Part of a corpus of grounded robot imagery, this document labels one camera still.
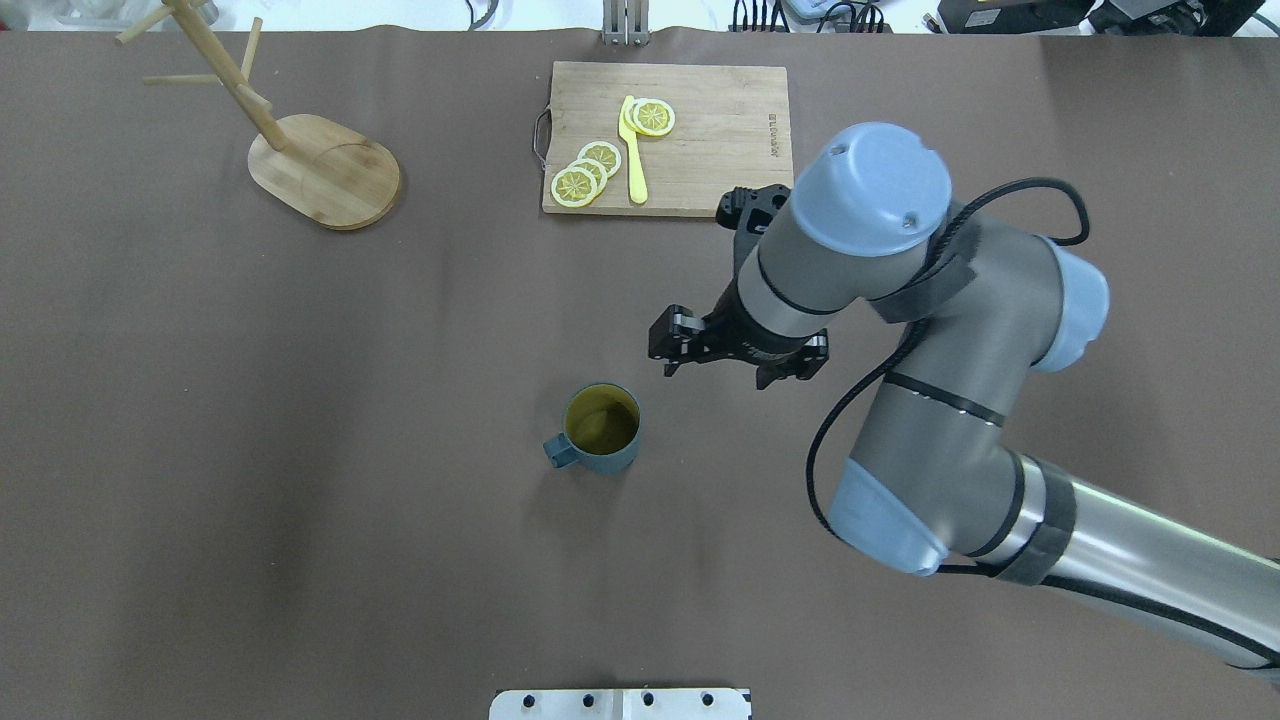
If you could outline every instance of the wooden cutting board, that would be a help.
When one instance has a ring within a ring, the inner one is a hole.
[[[664,137],[640,136],[649,201],[627,193],[626,143],[618,110],[627,95],[666,100],[676,127]],[[556,63],[552,70],[552,141],[543,178],[543,210],[595,215],[708,218],[735,186],[791,186],[791,105],[786,68]],[[622,151],[622,168],[585,208],[550,196],[552,177],[594,140]]]

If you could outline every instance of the metal hinge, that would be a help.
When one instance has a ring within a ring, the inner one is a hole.
[[[604,0],[605,45],[649,45],[649,0]]]

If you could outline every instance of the blue mug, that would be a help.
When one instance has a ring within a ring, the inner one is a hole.
[[[561,433],[543,450],[557,469],[581,462],[596,473],[621,473],[640,450],[640,404],[622,386],[589,384],[568,401]]]

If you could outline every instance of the table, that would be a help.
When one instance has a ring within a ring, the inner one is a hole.
[[[183,37],[4,33],[0,56],[0,716],[484,717],[497,689],[644,683],[750,687],[758,717],[1275,712],[1135,625],[828,538],[804,452],[896,331],[846,311],[809,383],[663,379],[645,329],[710,307],[730,234],[544,215],[529,137],[557,59],[782,64],[799,159],[883,119],[960,199],[1073,181],[1112,315],[1029,383],[1007,443],[1275,553],[1280,44],[266,36],[278,113],[403,167],[401,205],[352,234],[250,182],[221,91],[138,82],[204,72]],[[992,213],[1074,232],[1048,193]],[[593,379],[646,413],[621,478],[539,447]]]

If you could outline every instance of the wooden base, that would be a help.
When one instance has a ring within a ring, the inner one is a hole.
[[[399,197],[399,164],[378,142],[317,115],[278,122],[288,147],[278,152],[257,136],[248,173],[289,208],[329,229],[353,231],[378,222]]]

